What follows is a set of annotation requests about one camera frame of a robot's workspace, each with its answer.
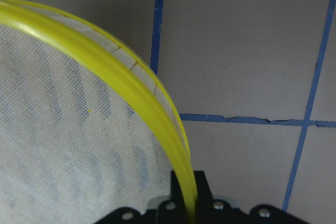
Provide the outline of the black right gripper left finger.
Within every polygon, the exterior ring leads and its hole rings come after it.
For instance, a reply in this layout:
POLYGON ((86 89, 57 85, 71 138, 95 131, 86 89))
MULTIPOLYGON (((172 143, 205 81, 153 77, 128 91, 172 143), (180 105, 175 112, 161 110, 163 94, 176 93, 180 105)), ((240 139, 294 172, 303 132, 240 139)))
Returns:
POLYGON ((170 172, 170 195, 158 205, 155 223, 183 224, 187 223, 187 213, 175 171, 170 172))

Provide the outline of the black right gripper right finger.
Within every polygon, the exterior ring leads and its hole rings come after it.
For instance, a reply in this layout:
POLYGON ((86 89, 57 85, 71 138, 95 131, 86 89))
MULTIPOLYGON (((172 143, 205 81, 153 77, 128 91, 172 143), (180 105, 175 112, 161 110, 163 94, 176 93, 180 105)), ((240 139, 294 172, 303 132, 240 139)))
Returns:
POLYGON ((194 171, 197 185, 196 220, 198 223, 250 223, 249 215, 241 211, 238 203, 223 195, 213 195, 206 175, 194 171))

